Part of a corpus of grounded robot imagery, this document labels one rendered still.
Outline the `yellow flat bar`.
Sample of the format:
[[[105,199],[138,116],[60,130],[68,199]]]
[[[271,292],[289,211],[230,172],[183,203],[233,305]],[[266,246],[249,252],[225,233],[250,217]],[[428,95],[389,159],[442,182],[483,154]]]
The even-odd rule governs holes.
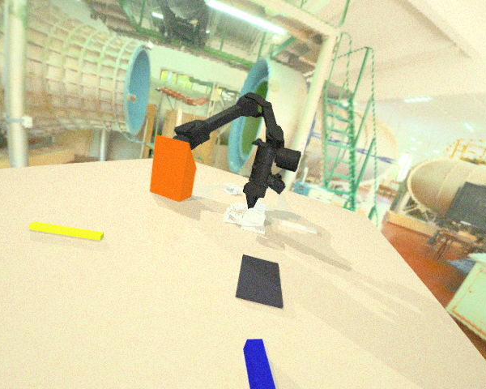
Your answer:
[[[44,231],[44,232],[51,232],[51,233],[62,234],[62,235],[82,237],[82,238],[90,238],[90,239],[96,239],[96,240],[101,240],[104,236],[104,232],[91,231],[91,230],[85,230],[85,229],[73,229],[73,228],[67,227],[67,226],[61,226],[61,225],[55,225],[55,224],[45,224],[45,223],[39,223],[39,222],[32,222],[29,225],[29,229]]]

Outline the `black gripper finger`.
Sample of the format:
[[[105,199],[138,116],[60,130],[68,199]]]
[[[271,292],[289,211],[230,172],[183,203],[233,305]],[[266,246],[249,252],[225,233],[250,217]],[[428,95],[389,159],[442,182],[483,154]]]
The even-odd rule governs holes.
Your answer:
[[[251,194],[245,194],[246,196],[246,201],[247,201],[247,206],[248,210],[252,207],[254,207],[255,203],[258,201],[259,197],[253,196]]]

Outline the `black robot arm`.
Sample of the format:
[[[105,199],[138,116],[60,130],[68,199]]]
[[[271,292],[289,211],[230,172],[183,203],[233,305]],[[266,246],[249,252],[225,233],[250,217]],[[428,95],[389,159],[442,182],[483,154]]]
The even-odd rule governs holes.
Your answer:
[[[258,104],[262,106],[262,112],[258,112]],[[228,109],[211,116],[205,120],[195,120],[175,127],[176,135],[173,139],[187,142],[190,149],[195,149],[199,144],[208,141],[213,130],[226,125],[240,116],[263,117],[266,127],[266,142],[258,138],[252,144],[258,146],[254,160],[263,164],[296,172],[301,153],[284,147],[284,132],[277,125],[271,102],[265,101],[260,95],[249,92],[239,98],[237,103]],[[274,159],[275,158],[275,159]],[[282,181],[282,175],[270,172],[264,185],[281,194],[286,188]]]

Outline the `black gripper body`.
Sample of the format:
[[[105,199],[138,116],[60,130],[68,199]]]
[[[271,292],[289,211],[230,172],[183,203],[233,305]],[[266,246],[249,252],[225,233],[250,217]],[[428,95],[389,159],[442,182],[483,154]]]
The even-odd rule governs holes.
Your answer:
[[[264,185],[271,172],[271,167],[272,165],[254,161],[249,182],[244,185],[243,193],[264,198],[266,194],[266,187]]]

